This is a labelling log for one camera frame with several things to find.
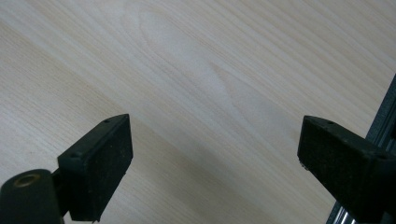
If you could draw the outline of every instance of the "light wood grain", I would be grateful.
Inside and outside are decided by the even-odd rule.
[[[0,48],[3,182],[129,113],[134,160],[101,223],[324,223],[303,115],[367,133],[396,4],[2,1]]]

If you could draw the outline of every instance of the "screw hole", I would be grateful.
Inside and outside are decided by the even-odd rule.
[[[35,183],[39,178],[40,175],[37,174],[24,175],[14,182],[14,186],[17,188],[24,188]]]
[[[378,154],[376,155],[380,160],[387,160],[388,156],[386,154]]]

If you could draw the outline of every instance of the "wooden surface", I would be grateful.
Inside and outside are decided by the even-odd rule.
[[[134,160],[101,223],[324,223],[303,115],[367,133],[396,4],[4,0],[0,48],[2,183],[129,113]]]

